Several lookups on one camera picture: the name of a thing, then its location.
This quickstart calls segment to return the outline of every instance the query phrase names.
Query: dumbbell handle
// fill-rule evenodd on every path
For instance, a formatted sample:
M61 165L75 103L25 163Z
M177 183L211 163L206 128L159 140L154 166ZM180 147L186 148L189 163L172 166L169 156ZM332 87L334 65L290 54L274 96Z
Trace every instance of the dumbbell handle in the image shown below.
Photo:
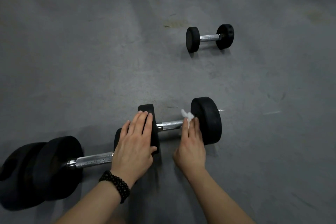
M156 128L158 132L178 129L182 126L183 120L168 121L157 123ZM77 159L69 160L66 166L70 169L78 169L84 167L93 167L106 163L111 163L113 158L113 152L107 152L102 154L96 154L91 156L80 157Z
M220 35L201 35L199 37L200 42L210 42L210 41L218 41L221 40L223 37L222 34Z

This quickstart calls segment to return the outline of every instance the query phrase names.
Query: left hand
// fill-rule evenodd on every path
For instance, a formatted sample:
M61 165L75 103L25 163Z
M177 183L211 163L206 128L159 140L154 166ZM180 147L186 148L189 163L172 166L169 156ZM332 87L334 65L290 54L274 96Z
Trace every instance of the left hand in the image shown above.
M151 146L152 123L151 113L139 111L132 122L128 120L121 129L111 173L123 179L130 189L153 163L152 153L157 147Z

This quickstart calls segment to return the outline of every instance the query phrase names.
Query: forearm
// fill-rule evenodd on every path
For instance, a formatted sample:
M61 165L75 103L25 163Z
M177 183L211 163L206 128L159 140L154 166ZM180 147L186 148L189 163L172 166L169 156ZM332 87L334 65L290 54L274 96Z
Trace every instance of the forearm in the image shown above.
M111 182L101 181L56 224L104 224L120 201L115 186Z
M251 218L211 178L205 169L186 174L208 224L254 224Z

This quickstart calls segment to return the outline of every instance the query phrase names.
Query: black weight plate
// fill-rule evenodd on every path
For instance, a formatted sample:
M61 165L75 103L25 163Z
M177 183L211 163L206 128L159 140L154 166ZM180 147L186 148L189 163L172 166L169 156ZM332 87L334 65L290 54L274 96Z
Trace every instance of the black weight plate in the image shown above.
M115 136L114 136L114 143L113 143L114 150L116 150L116 147L119 143L120 133L121 133L121 128L117 130L117 132L115 133Z
M158 129L156 128L154 106L153 104L140 105L138 107L138 111L143 111L143 112L148 111L148 113L151 113L153 115L153 126L152 126L152 135L150 137L150 145L157 147L157 150L153 152L153 154L157 154L160 152L160 142L159 142Z
M197 27L190 27L187 29L185 35L185 43L187 44L188 52L197 52L200 46L200 32Z
M0 172L0 203L11 211L23 210L44 201L35 192L32 168L46 143L31 143L15 150L3 163Z
M46 143L33 169L36 192L47 201L70 196L81 181L83 170L69 170L66 163L83 156L81 144L75 137L59 137Z
M216 41L217 47L220 50L229 48L232 45L233 39L235 38L235 31L233 30L233 26L230 24L222 24L219 26L216 34L223 34L222 39Z
M209 97L194 98L190 110L199 119L204 145L217 143L222 136L222 121L213 100Z

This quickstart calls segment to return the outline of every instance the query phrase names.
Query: hand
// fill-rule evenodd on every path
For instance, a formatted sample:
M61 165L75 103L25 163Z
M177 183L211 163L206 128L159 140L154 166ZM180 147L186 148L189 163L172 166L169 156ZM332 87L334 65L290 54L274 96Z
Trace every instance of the hand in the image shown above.
M205 169L205 148L198 118L190 122L189 131L187 118L184 119L181 142L173 158L187 179L194 171Z
M111 173L123 179L130 189L153 163L152 153L157 147L151 147L152 123L151 113L139 111L132 122L128 120L121 129Z

